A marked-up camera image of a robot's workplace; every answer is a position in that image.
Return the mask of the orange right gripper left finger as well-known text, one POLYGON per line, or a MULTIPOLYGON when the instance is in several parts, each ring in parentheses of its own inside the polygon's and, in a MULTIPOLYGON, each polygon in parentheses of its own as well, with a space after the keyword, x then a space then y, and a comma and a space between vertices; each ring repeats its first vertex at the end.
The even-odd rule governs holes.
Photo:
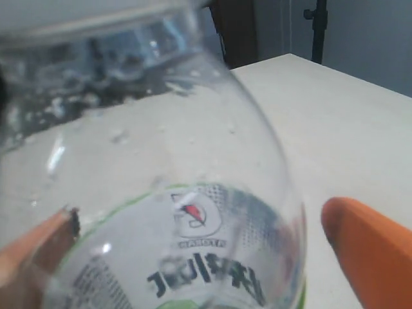
POLYGON ((1 249, 1 308, 40 308, 48 283, 80 237, 78 208, 63 208, 1 249))

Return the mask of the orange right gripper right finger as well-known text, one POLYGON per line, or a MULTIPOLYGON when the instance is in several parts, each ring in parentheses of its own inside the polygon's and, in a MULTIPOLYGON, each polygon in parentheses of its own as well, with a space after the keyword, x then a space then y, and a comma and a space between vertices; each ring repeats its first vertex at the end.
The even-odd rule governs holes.
POLYGON ((363 308, 411 308, 411 230, 347 197, 329 199, 321 223, 363 308))

